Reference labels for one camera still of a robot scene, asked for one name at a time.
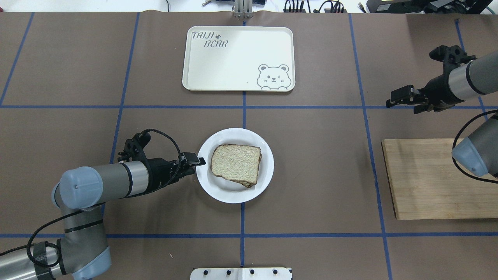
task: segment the blue tape line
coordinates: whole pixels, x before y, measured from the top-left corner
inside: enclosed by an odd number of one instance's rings
[[[246,128],[246,110],[247,110],[247,105],[246,105],[246,92],[242,92],[242,128]]]
[[[455,20],[455,28],[457,29],[457,35],[458,35],[458,40],[460,41],[460,47],[462,48],[463,51],[465,51],[465,45],[464,45],[464,41],[462,38],[462,33],[460,32],[460,19],[459,18]],[[483,110],[483,113],[485,113],[486,108],[484,107],[483,99],[480,96],[478,97],[478,99],[479,99],[479,104],[481,105],[481,107],[479,109]]]
[[[241,203],[241,267],[244,266],[246,249],[246,203]]]
[[[116,129],[114,131],[113,148],[111,150],[111,157],[109,159],[109,164],[112,164],[114,162],[114,155],[116,153],[116,145],[118,142],[118,134],[120,131],[121,116],[123,115],[123,107],[125,105],[126,88],[128,86],[129,70],[131,67],[131,60],[133,59],[133,49],[135,47],[136,31],[138,29],[138,20],[139,19],[140,19],[140,13],[138,12],[138,13],[136,13],[135,28],[133,30],[133,38],[131,39],[131,47],[129,50],[128,65],[126,67],[126,75],[124,77],[123,93],[121,95],[120,111],[118,113],[118,120],[116,122]]]
[[[24,42],[26,41],[26,37],[28,36],[29,28],[31,27],[31,23],[33,22],[34,12],[31,13],[29,17],[28,25],[26,26],[26,30],[24,31],[24,35],[22,36],[21,44],[19,44],[19,49],[17,49],[17,54],[15,55],[14,62],[12,63],[12,67],[10,68],[10,73],[8,74],[7,81],[5,82],[5,86],[3,87],[3,92],[0,97],[0,105],[2,105],[5,95],[7,94],[8,85],[10,84],[10,79],[14,74],[14,69],[17,64],[17,60],[19,59],[19,55],[21,54],[22,47],[24,46]]]
[[[247,101],[246,101],[246,92],[242,92],[242,128],[246,128],[246,107],[247,107]],[[246,249],[246,240],[245,240],[245,234],[246,234],[246,203],[242,202],[241,203],[241,267],[244,266],[245,263],[245,249]]]
[[[360,74],[360,64],[358,62],[358,52],[356,49],[355,31],[353,29],[353,18],[351,17],[351,14],[348,14],[348,16],[349,16],[349,26],[350,26],[350,30],[351,30],[351,41],[353,43],[353,52],[355,55],[356,75],[358,77],[358,87],[360,89],[360,97],[361,97],[362,106],[363,106],[363,119],[365,121],[365,129],[367,131],[367,141],[368,141],[369,153],[370,153],[370,164],[372,166],[373,178],[375,181],[375,193],[377,196],[377,209],[378,209],[378,215],[379,215],[379,219],[380,219],[380,229],[382,230],[382,234],[383,234],[382,242],[384,244],[384,254],[385,254],[385,262],[386,262],[386,266],[387,266],[387,276],[389,277],[389,280],[392,280],[391,260],[389,257],[389,248],[387,246],[387,237],[385,236],[384,214],[382,211],[382,202],[380,200],[380,192],[378,189],[378,179],[377,179],[377,171],[375,169],[374,150],[372,149],[372,139],[370,137],[369,121],[368,121],[368,116],[367,116],[367,109],[365,106],[365,96],[363,94],[363,84],[362,84],[362,77]]]
[[[458,40],[460,41],[460,47],[462,48],[462,50],[464,50],[465,52],[465,46],[464,46],[464,41],[462,40],[462,34],[460,33],[460,19],[457,18],[455,20],[455,27],[457,29],[457,35],[458,35]]]
[[[238,233],[213,234],[107,234],[107,238],[240,238]],[[399,233],[245,233],[244,238],[379,238],[379,237],[498,236],[498,232],[399,232]],[[0,238],[29,238],[31,233],[3,233]],[[40,233],[40,238],[62,238],[64,234]]]
[[[0,233],[0,238],[30,238],[32,233]],[[63,238],[64,234],[60,233],[39,233],[37,238]]]
[[[240,238],[240,234],[107,234],[107,238]]]
[[[382,233],[246,233],[246,238],[382,237]]]
[[[240,105],[124,105],[125,109],[242,109]]]
[[[498,232],[402,232],[387,233],[387,237],[427,237],[427,236],[498,236]]]
[[[119,109],[119,105],[2,105],[5,109]]]
[[[120,109],[120,105],[1,105],[1,109]],[[380,105],[247,105],[246,109],[413,109],[412,106],[395,106],[386,108]],[[454,106],[455,109],[481,109],[482,106]],[[484,106],[485,109],[498,109],[498,106]],[[124,105],[123,109],[244,109],[240,105]]]

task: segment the metal bracket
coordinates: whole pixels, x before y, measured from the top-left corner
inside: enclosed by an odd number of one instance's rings
[[[194,269],[190,280],[292,280],[292,268]]]
[[[237,18],[252,17],[252,0],[235,0],[234,16]]]

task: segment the table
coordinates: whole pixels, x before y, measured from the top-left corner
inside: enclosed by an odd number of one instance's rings
[[[495,50],[496,17],[257,12],[246,25],[294,33],[296,86],[269,94],[182,87],[187,30],[244,24],[230,12],[191,15],[0,14],[1,251],[59,217],[49,194],[64,171],[114,162],[135,133],[157,128],[196,152],[213,133],[240,127],[273,151],[267,190],[225,204],[189,176],[107,203],[113,265],[96,279],[188,279],[192,268],[241,265],[292,267],[296,279],[497,275],[496,219],[395,219],[380,144],[452,138],[498,108],[497,95],[416,116],[385,108],[391,90],[441,74],[432,48],[462,44],[478,57]],[[175,155],[155,135],[146,153]],[[62,232],[56,224],[38,240]]]

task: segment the blue joint cap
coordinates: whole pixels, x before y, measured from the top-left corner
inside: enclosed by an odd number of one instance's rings
[[[95,259],[76,272],[73,272],[74,280],[87,280],[106,272],[111,267],[111,251],[109,246]]]
[[[489,172],[483,158],[468,137],[451,151],[451,156],[475,176],[481,177]]]
[[[104,184],[95,169],[83,166],[64,172],[59,188],[64,204],[71,209],[80,209],[98,202]]]

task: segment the white plate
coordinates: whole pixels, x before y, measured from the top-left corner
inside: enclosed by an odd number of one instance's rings
[[[261,148],[261,162],[257,175],[257,184],[246,188],[211,172],[211,157],[216,147],[223,144],[250,145]],[[273,176],[273,154],[270,147],[261,136],[246,129],[225,129],[213,134],[202,145],[199,157],[203,157],[206,164],[196,167],[197,178],[202,188],[213,198],[226,203],[242,203],[261,194]]]

